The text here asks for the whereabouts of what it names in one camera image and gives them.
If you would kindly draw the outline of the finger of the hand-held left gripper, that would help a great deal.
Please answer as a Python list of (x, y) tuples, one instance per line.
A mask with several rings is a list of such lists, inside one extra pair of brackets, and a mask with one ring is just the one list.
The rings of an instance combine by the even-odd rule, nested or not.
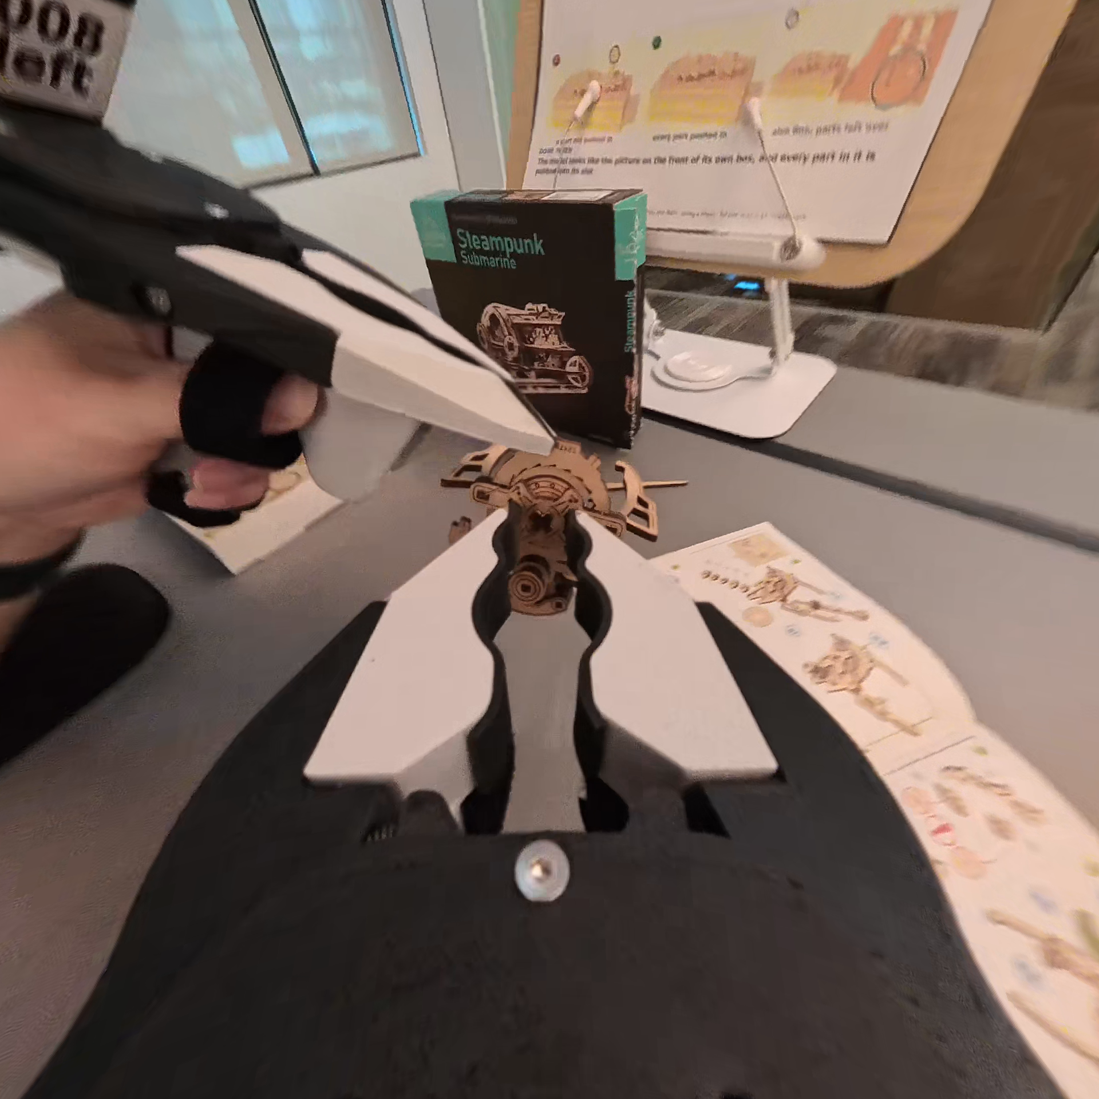
[(546, 455), (556, 434), (514, 380), (376, 320), (298, 267), (226, 247), (179, 247), (179, 257), (226, 277), (336, 333), (332, 387), (342, 396), (487, 443)]
[(298, 269), (376, 320), (418, 335), (438, 350), (448, 352), (463, 362), (483, 366), (504, 380), (509, 379), (508, 371), (484, 350), (424, 306), (419, 298), (377, 272), (323, 250), (304, 250)]

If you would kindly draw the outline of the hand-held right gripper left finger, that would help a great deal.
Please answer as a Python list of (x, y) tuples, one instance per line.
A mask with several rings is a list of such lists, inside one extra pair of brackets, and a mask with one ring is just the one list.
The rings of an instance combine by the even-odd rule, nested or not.
[(500, 832), (514, 777), (497, 634), (513, 515), (497, 510), (393, 591), (305, 765), (314, 786), (436, 793), (466, 832)]

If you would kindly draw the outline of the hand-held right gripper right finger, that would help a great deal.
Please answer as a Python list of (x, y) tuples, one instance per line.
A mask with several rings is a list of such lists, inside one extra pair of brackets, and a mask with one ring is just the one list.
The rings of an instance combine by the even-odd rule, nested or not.
[(573, 748), (588, 832), (624, 831), (670, 796), (708, 827), (704, 789), (767, 782), (779, 762), (700, 608), (677, 581), (584, 513), (573, 515), (581, 657)]

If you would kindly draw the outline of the wooden gear model assembly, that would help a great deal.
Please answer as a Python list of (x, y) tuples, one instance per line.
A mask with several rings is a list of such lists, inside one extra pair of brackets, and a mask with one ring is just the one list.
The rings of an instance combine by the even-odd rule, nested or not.
[(520, 509), (517, 561), (508, 592), (513, 611), (529, 616), (564, 613), (576, 575), (568, 561), (567, 518), (582, 513), (622, 539), (631, 532), (656, 541), (658, 513), (644, 479), (616, 460), (618, 480), (607, 480), (601, 459), (575, 442), (557, 442), (547, 456), (501, 445), (465, 455), (440, 485), (467, 490), (487, 513)]

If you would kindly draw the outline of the black model kit box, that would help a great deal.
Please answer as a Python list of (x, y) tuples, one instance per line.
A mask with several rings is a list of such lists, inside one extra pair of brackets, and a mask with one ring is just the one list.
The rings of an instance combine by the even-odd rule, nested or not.
[(410, 210), (442, 319), (556, 433), (631, 448), (641, 421), (645, 192), (440, 189)]

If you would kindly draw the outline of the person's left hand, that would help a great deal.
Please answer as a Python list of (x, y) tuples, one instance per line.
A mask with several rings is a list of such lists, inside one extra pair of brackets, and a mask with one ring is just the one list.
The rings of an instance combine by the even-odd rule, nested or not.
[(187, 374), (164, 329), (66, 293), (3, 323), (3, 565), (145, 511), (151, 472), (183, 438)]

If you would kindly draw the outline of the illustrated instruction booklet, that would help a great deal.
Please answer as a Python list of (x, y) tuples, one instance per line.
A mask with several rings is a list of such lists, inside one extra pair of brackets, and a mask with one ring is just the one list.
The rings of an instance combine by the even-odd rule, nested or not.
[(966, 946), (1065, 1096), (1098, 1096), (1095, 828), (979, 721), (933, 650), (769, 523), (653, 558), (841, 726)]

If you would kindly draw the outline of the frosted glass window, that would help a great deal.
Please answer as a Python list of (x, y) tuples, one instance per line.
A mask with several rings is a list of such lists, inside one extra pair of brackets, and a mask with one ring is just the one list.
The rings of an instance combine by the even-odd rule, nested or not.
[(141, 1), (106, 124), (238, 187), (419, 157), (390, 2)]

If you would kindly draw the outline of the white flat box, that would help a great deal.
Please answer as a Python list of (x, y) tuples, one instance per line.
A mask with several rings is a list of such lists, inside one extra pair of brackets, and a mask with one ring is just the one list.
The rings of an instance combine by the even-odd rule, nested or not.
[(199, 528), (175, 517), (169, 517), (169, 520), (203, 545), (229, 573), (240, 574), (291, 544), (343, 505), (314, 480), (313, 484), (257, 511), (246, 511), (229, 526)]

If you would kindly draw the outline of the white document stand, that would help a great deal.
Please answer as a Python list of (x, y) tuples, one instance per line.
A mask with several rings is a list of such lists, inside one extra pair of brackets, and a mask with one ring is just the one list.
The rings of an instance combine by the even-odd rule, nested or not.
[(652, 257), (725, 264), (764, 273), (769, 341), (686, 333), (644, 310), (641, 404), (645, 409), (751, 442), (790, 430), (834, 380), (837, 365), (794, 348), (789, 277), (814, 271), (822, 243), (800, 229), (777, 235), (652, 227)]

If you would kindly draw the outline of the brown cardboard box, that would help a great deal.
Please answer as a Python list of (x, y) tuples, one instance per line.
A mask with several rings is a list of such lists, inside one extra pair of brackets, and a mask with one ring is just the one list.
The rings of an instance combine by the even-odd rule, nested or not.
[(1008, 154), (957, 235), (899, 277), (886, 310), (1044, 331), (1097, 250), (1097, 150)]

